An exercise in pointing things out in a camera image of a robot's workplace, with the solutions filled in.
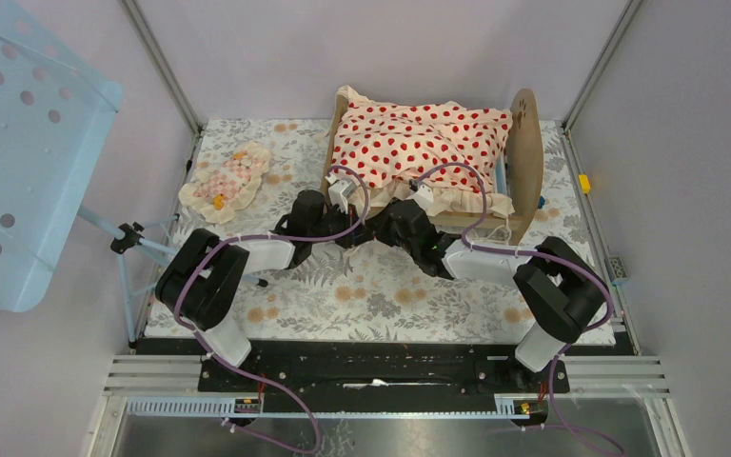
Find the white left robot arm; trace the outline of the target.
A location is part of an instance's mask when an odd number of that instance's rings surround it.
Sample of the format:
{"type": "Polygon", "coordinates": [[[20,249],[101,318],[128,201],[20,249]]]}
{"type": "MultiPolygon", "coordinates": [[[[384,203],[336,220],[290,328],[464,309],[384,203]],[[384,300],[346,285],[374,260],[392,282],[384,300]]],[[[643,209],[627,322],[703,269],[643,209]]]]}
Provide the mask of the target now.
{"type": "Polygon", "coordinates": [[[326,194],[304,190],[276,228],[266,234],[221,239],[204,228],[194,230],[158,280],[155,298],[176,322],[223,362],[221,379],[236,391],[254,385],[255,363],[247,359],[251,343],[231,316],[242,280],[264,270],[300,265],[314,245],[338,241],[365,225],[349,199],[367,189],[362,178],[330,177],[326,194]]]}

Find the red strawberry print duvet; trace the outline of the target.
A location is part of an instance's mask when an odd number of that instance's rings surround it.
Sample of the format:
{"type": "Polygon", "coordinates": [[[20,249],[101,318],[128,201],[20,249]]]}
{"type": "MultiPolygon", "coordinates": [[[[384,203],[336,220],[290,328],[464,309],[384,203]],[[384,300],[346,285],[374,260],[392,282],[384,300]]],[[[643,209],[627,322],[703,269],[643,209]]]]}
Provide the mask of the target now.
{"type": "Polygon", "coordinates": [[[494,164],[504,157],[508,109],[469,109],[454,101],[407,106],[367,98],[350,86],[337,90],[345,109],[331,133],[333,176],[358,176],[357,209],[377,209],[410,196],[423,178],[433,194],[430,216],[457,211],[505,218],[509,196],[495,191],[494,164]]]}

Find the checkered ruffled pillow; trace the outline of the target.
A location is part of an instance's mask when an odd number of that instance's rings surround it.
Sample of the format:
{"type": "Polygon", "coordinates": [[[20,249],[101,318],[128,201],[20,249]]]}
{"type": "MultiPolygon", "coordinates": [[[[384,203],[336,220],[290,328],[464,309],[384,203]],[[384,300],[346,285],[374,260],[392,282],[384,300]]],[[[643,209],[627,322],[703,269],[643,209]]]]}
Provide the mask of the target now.
{"type": "Polygon", "coordinates": [[[253,201],[271,158],[271,150],[263,145],[243,144],[223,163],[198,168],[179,190],[179,202],[209,224],[225,224],[253,201]]]}

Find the wooden pet bed frame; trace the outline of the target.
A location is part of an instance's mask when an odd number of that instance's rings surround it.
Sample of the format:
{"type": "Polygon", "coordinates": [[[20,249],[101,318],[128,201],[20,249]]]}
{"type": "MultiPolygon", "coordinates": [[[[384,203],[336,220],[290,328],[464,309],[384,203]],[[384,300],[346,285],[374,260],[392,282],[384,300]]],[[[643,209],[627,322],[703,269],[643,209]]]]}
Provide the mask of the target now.
{"type": "Polygon", "coordinates": [[[504,176],[514,212],[505,218],[477,213],[444,211],[429,218],[437,226],[464,229],[477,223],[480,229],[508,227],[511,245],[518,245],[529,229],[540,201],[543,184],[543,141],[532,89],[520,89],[511,107],[512,126],[504,145],[504,176]]]}

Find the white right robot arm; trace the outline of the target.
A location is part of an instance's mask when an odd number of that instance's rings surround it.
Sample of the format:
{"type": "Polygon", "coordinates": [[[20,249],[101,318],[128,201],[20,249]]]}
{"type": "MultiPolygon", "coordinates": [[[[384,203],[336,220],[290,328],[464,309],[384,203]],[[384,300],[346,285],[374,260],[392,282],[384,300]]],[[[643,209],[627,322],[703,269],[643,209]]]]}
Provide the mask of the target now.
{"type": "Polygon", "coordinates": [[[545,367],[590,330],[609,301],[601,278],[558,237],[532,249],[475,244],[465,234],[437,230],[414,200],[393,200],[367,225],[378,241],[404,250],[429,276],[517,288],[535,320],[507,368],[509,383],[522,392],[544,381],[545,367]]]}

